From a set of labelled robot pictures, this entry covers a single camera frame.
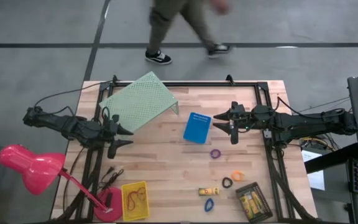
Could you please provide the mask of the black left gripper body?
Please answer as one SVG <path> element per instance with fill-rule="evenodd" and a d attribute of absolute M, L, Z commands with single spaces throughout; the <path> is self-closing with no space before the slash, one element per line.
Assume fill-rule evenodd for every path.
<path fill-rule="evenodd" d="M 103 138 L 106 142 L 110 143 L 108 147 L 107 156 L 109 159 L 114 159 L 117 153 L 118 145 L 115 139 L 117 134 L 117 123 L 108 115 L 103 115 Z"/>

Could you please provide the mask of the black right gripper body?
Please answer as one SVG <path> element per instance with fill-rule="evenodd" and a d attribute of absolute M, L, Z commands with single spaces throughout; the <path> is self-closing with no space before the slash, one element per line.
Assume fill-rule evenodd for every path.
<path fill-rule="evenodd" d="M 254 126 L 251 114 L 246 113 L 243 105 L 233 101 L 230 109 L 231 144 L 239 142 L 239 133 L 246 133 Z"/>

